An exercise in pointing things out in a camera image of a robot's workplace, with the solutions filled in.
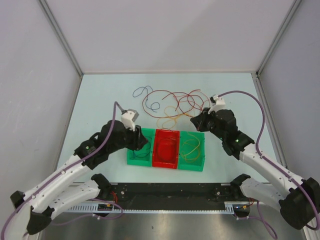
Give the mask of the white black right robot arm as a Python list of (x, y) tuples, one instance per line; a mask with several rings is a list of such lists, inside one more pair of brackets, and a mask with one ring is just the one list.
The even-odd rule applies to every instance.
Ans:
[(205, 108), (190, 120), (199, 132), (210, 132), (221, 140), (224, 151), (252, 167), (269, 184), (253, 177), (245, 177), (230, 188), (231, 196), (242, 201), (253, 198), (280, 212), (282, 218), (294, 229), (309, 227), (316, 220), (313, 230), (320, 228), (320, 185), (312, 177), (301, 176), (268, 158), (248, 135), (238, 129), (234, 113), (228, 109), (210, 111)]

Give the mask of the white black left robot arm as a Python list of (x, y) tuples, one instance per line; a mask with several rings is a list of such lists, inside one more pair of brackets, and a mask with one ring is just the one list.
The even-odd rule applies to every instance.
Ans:
[(103, 174), (73, 190), (67, 188), (82, 175), (108, 160), (122, 149), (141, 150), (148, 140), (142, 128), (132, 120), (110, 120), (101, 131), (94, 133), (75, 149), (74, 154), (43, 182), (26, 192), (11, 196), (15, 211), (2, 228), (2, 240), (22, 240), (44, 230), (58, 215), (87, 200), (106, 200), (112, 191)]

